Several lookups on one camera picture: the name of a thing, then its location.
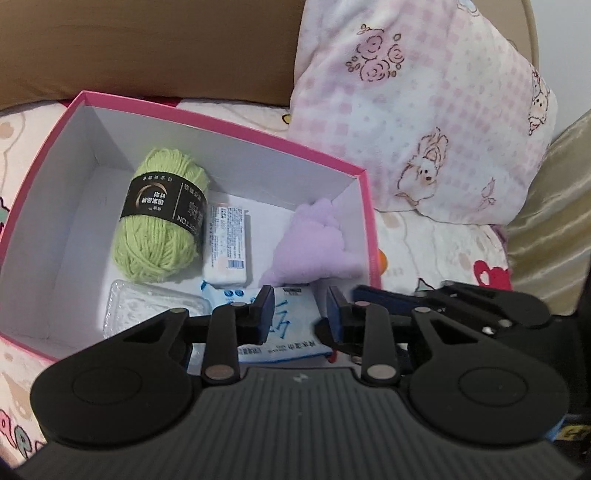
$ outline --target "ribbed black surface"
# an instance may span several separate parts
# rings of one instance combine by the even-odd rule
[[[487,451],[456,445],[399,396],[348,369],[251,368],[210,388],[177,427],[142,445],[85,452],[49,444],[27,480],[559,480],[580,471],[547,443]]]

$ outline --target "green yarn ball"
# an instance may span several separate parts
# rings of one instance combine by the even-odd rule
[[[193,183],[207,198],[209,178],[191,157],[179,150],[152,150],[134,178],[152,171],[174,173]],[[160,282],[188,267],[201,245],[184,228],[167,220],[131,215],[119,221],[113,241],[113,260],[125,276],[137,282]]]

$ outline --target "black yarn label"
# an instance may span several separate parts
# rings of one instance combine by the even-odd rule
[[[129,184],[121,218],[158,217],[184,228],[199,241],[206,206],[205,195],[190,181],[173,173],[151,171]]]

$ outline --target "clear plastic lid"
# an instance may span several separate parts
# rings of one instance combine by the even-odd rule
[[[175,307],[186,308],[190,316],[210,315],[212,312],[211,304],[195,295],[115,280],[109,292],[103,335],[111,337]]]

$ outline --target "bedsheet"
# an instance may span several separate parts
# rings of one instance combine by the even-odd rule
[[[283,108],[192,99],[166,103],[281,137],[289,128]],[[37,150],[65,108],[43,102],[0,113],[0,235]],[[438,223],[415,211],[376,212],[376,224],[386,290],[408,294],[437,288],[443,280],[511,288],[503,246],[489,226]],[[50,363],[0,337],[0,457],[12,466],[44,444],[28,392],[31,379]]]

